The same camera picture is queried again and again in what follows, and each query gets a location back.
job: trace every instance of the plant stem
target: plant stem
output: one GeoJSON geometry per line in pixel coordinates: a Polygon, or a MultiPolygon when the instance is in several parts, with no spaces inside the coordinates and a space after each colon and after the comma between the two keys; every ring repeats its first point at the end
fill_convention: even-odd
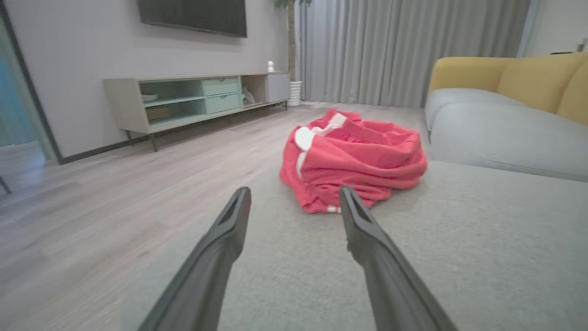
{"type": "Polygon", "coordinates": [[[288,72],[290,81],[296,81],[296,27],[294,14],[296,0],[288,0],[288,72]]]}

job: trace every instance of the baseboard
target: baseboard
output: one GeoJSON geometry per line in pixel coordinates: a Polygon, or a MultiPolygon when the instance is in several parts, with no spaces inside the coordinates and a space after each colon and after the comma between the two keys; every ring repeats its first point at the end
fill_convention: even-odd
{"type": "MultiPolygon", "coordinates": [[[[148,138],[149,137],[146,135],[143,137],[133,138],[133,144],[140,143],[141,141],[145,141],[148,138]]],[[[59,159],[59,164],[66,164],[66,163],[78,161],[83,158],[87,158],[87,157],[102,154],[102,153],[105,153],[108,151],[116,150],[117,148],[121,148],[121,147],[128,146],[128,145],[129,145],[129,141],[125,140],[125,141],[121,141],[120,143],[96,148],[95,150],[86,151],[86,152],[75,154],[75,155],[68,156],[68,157],[62,157],[59,159]]]]}
{"type": "MultiPolygon", "coordinates": [[[[227,119],[230,119],[230,118],[234,118],[236,116],[240,116],[240,115],[243,115],[245,113],[250,113],[250,112],[255,112],[255,111],[259,111],[259,110],[263,110],[263,109],[267,109],[267,108],[272,108],[272,107],[275,107],[275,106],[281,104],[282,102],[283,101],[279,101],[279,102],[276,102],[275,104],[269,104],[269,105],[266,105],[264,107],[259,107],[259,108],[254,108],[254,109],[246,110],[244,112],[240,112],[240,113],[237,113],[237,114],[230,114],[230,115],[223,116],[223,117],[211,118],[210,120],[206,120],[206,121],[202,121],[202,122],[197,122],[197,123],[192,123],[192,124],[184,125],[183,127],[177,127],[177,128],[173,128],[173,129],[168,129],[168,130],[165,130],[165,131],[158,132],[155,135],[158,136],[158,137],[160,137],[162,135],[168,135],[168,134],[176,133],[176,132],[179,132],[179,131],[189,130],[189,129],[194,128],[194,127],[198,127],[198,126],[202,126],[202,125],[207,125],[207,124],[210,124],[210,123],[213,123],[213,122],[223,121],[223,120],[227,120],[227,119]]],[[[136,143],[140,143],[141,141],[146,141],[148,139],[149,139],[149,136],[148,135],[143,135],[141,137],[133,138],[132,141],[133,141],[133,144],[136,144],[136,143]]],[[[116,143],[116,144],[112,144],[112,145],[108,145],[108,146],[96,148],[95,150],[86,151],[86,152],[75,154],[75,155],[68,156],[68,157],[62,157],[62,158],[59,159],[59,164],[66,164],[66,163],[78,161],[78,160],[81,160],[83,158],[87,158],[87,157],[94,156],[94,155],[97,155],[97,154],[101,154],[101,153],[105,153],[105,152],[108,152],[108,151],[116,150],[117,148],[121,148],[121,147],[128,146],[128,145],[129,145],[129,141],[128,140],[125,140],[125,141],[121,141],[120,143],[116,143]]]]}

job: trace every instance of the gray curtain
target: gray curtain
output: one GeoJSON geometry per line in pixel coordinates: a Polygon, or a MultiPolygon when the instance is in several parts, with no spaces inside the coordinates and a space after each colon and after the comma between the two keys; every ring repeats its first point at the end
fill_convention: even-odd
{"type": "Polygon", "coordinates": [[[435,61],[515,57],[530,0],[300,6],[303,100],[422,107],[435,61]]]}

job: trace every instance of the white trim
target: white trim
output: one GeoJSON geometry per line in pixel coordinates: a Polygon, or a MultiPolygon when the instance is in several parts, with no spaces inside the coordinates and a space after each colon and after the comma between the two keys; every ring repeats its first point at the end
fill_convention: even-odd
{"type": "Polygon", "coordinates": [[[326,135],[328,135],[329,133],[331,133],[333,130],[338,129],[340,127],[343,127],[343,124],[345,123],[345,121],[347,120],[347,117],[337,113],[335,114],[335,116],[333,116],[333,118],[330,119],[329,124],[326,126],[326,128],[322,129],[319,127],[313,127],[312,128],[312,132],[316,133],[317,135],[324,137],[326,135]]]}
{"type": "Polygon", "coordinates": [[[296,130],[294,133],[294,142],[296,146],[300,148],[304,152],[308,152],[310,150],[310,146],[312,146],[312,140],[315,138],[315,133],[313,133],[307,127],[301,127],[300,129],[296,130]]]}
{"type": "Polygon", "coordinates": [[[341,213],[341,207],[337,207],[337,206],[327,206],[327,212],[328,213],[341,213]]]}
{"type": "Polygon", "coordinates": [[[300,180],[302,180],[302,166],[304,165],[307,154],[308,152],[298,154],[298,159],[296,160],[296,173],[298,173],[298,178],[300,178],[300,180]]]}

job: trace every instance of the tv stand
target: tv stand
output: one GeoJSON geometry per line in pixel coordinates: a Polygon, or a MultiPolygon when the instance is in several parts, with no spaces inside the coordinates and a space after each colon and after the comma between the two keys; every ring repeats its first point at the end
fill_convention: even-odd
{"type": "Polygon", "coordinates": [[[157,151],[158,132],[270,105],[286,107],[290,78],[284,72],[133,77],[104,80],[104,86],[129,143],[131,132],[147,134],[157,151]],[[255,103],[243,103],[243,87],[255,103]]]}

